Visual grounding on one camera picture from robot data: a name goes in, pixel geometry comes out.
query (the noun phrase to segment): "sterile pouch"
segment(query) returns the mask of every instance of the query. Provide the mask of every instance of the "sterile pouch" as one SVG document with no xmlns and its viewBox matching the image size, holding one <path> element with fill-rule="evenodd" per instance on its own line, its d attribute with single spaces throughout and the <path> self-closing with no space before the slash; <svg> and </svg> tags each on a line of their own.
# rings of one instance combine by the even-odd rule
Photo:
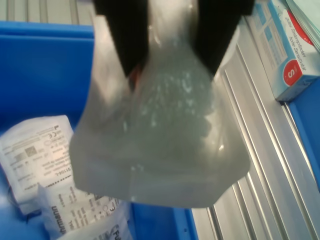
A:
<svg viewBox="0 0 320 240">
<path fill-rule="evenodd" d="M 72 172 L 67 116 L 28 119 L 0 137 L 0 163 L 24 215 L 39 209 L 38 184 L 54 183 Z"/>
<path fill-rule="evenodd" d="M 73 230 L 58 240 L 132 240 L 126 214 L 129 204 L 122 202 L 110 217 L 78 230 Z"/>
<path fill-rule="evenodd" d="M 90 91 L 70 143 L 74 181 L 126 201 L 212 206 L 248 172 L 249 155 L 229 99 L 193 51 L 194 1 L 148 6 L 149 55 L 133 92 L 106 20 L 94 20 Z"/>
<path fill-rule="evenodd" d="M 52 240 L 108 218 L 118 208 L 118 199 L 94 195 L 75 187 L 72 175 L 47 187 L 38 187 L 38 203 L 44 226 Z"/>
</svg>

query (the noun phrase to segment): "blue bin wall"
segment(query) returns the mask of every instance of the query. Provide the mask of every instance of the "blue bin wall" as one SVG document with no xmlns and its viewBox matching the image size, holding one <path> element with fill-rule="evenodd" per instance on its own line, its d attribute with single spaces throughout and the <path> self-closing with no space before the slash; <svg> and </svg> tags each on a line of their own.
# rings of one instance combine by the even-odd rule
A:
<svg viewBox="0 0 320 240">
<path fill-rule="evenodd" d="M 90 84 L 89 26 L 0 22 L 0 135 L 34 117 L 67 115 L 75 127 Z M 8 200 L 0 169 L 0 239 L 46 240 L 41 216 L 24 217 Z M 137 240 L 197 240 L 189 209 L 132 204 Z"/>
<path fill-rule="evenodd" d="M 320 187 L 320 81 L 317 80 L 289 104 Z"/>
</svg>

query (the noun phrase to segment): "metal profile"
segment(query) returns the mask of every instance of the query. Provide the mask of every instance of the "metal profile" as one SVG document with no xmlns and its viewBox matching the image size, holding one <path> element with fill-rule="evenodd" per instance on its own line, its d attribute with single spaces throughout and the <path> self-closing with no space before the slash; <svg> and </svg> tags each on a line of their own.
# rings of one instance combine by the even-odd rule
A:
<svg viewBox="0 0 320 240">
<path fill-rule="evenodd" d="M 320 194 L 299 133 L 289 108 L 274 99 L 244 19 L 239 28 L 236 51 L 215 84 L 230 99 L 251 168 L 207 210 L 215 219 L 207 232 L 215 236 L 201 238 L 196 224 L 199 240 L 319 239 Z M 201 222 L 200 210 L 192 211 Z"/>
<path fill-rule="evenodd" d="M 91 0 L 0 0 L 0 21 L 92 25 Z"/>
</svg>

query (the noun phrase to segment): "blue and white box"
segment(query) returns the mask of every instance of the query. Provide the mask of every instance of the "blue and white box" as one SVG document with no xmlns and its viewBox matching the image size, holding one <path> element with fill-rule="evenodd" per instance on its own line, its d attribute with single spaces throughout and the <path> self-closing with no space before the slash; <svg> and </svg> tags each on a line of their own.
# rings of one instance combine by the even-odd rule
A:
<svg viewBox="0 0 320 240">
<path fill-rule="evenodd" d="M 247 21 L 276 100 L 291 101 L 320 78 L 320 53 L 281 0 L 257 3 Z"/>
</svg>

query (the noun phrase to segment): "white packaging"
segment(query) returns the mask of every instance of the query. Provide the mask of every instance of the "white packaging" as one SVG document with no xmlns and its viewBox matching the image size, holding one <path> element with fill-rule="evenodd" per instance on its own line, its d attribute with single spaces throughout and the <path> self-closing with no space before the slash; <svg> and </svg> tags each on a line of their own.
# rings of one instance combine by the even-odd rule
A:
<svg viewBox="0 0 320 240">
<path fill-rule="evenodd" d="M 129 204 L 123 202 L 112 216 L 70 231 L 58 240 L 132 240 L 126 218 L 127 211 Z"/>
<path fill-rule="evenodd" d="M 0 138 L 0 163 L 21 212 L 39 209 L 38 184 L 52 184 L 70 175 L 67 116 L 38 117 L 10 128 Z"/>
<path fill-rule="evenodd" d="M 111 216 L 120 202 L 112 197 L 81 191 L 69 177 L 48 187 L 40 185 L 38 203 L 50 238 L 57 239 Z"/>
</svg>

